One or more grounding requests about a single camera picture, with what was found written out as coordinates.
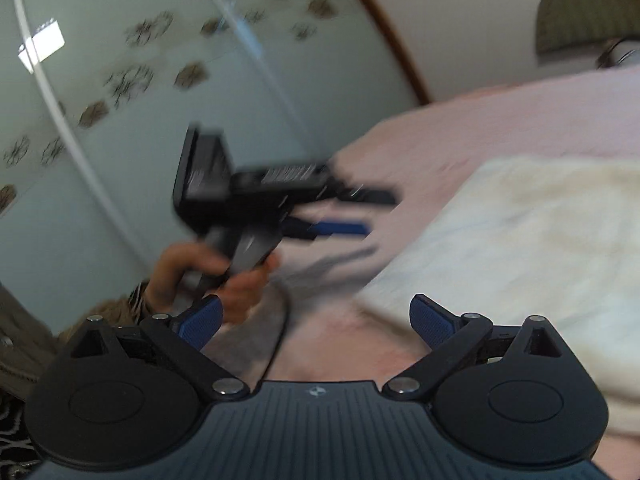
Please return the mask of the cream white pants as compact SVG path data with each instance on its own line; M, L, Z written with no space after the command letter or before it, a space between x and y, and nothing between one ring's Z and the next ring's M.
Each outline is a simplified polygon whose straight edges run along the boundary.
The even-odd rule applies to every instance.
M545 316L603 393L610 429L638 434L638 162L486 162L358 299L407 327L419 294L502 325Z

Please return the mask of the glass sliding wardrobe door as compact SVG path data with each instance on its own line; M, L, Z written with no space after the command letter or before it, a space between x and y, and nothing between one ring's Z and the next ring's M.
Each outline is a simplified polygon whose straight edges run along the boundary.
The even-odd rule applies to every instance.
M416 105L359 0L1 0L1 281L51 330L186 238L186 129L239 165L332 155Z

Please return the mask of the green upholstered headboard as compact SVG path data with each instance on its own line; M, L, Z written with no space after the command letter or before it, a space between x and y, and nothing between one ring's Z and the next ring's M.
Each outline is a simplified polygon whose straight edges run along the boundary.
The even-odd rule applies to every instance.
M639 38L639 0L540 0L539 55Z

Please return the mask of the grey striped pillow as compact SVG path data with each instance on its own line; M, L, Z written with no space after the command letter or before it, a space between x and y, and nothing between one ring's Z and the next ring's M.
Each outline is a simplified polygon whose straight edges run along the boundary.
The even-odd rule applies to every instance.
M597 59L597 69L640 64L640 41L620 38L611 40Z

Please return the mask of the brown wooden door frame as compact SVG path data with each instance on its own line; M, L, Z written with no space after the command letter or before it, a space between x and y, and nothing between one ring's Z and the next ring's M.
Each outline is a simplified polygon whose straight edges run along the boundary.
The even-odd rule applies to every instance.
M376 29L384 38L387 47L400 67L400 70L404 74L407 82L412 89L413 94L416 96L420 106L425 106L433 102L430 92L427 90L426 84L416 69L413 58L410 55L409 50L402 42L400 36L396 32L396 29L382 6L378 3L378 0L359 0L363 7L370 15L371 20L375 24Z

